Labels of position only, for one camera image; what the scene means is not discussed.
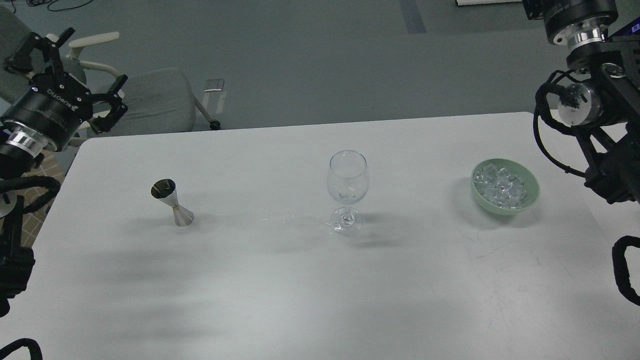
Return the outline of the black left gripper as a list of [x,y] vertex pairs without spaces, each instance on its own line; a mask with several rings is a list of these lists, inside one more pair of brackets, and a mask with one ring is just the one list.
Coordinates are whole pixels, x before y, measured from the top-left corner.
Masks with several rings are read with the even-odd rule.
[[[108,133],[128,111],[120,95],[127,75],[119,75],[106,92],[92,93],[66,71],[60,48],[75,32],[72,27],[66,28],[58,39],[30,32],[2,64],[5,72],[32,79],[1,116],[2,125],[12,132],[29,129],[39,133],[45,137],[44,149],[48,151],[65,150],[84,121],[94,133]],[[43,61],[41,74],[35,71],[34,52]]]

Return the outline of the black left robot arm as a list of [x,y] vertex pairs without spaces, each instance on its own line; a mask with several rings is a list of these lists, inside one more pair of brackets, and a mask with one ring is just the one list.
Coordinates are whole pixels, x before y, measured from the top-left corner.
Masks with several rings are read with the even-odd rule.
[[22,244],[23,219],[52,201],[61,189],[53,177],[29,175],[44,151],[64,150],[82,125],[106,133],[128,111],[120,91],[126,80],[115,75],[104,93],[92,93],[64,69],[60,48],[74,34],[68,28],[49,38],[30,32],[5,59],[8,73],[28,79],[26,91],[1,116],[1,315],[26,290],[35,265],[34,251]]

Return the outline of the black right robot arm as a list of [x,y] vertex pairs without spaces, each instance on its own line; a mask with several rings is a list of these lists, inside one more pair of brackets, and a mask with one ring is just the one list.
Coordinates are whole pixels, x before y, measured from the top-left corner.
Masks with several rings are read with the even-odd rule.
[[[544,23],[547,41],[565,46],[567,70],[556,70],[535,92],[534,139],[542,154],[609,204],[638,202],[639,21],[614,34],[614,0],[524,0],[530,20]],[[584,171],[558,161],[539,123],[574,137]]]

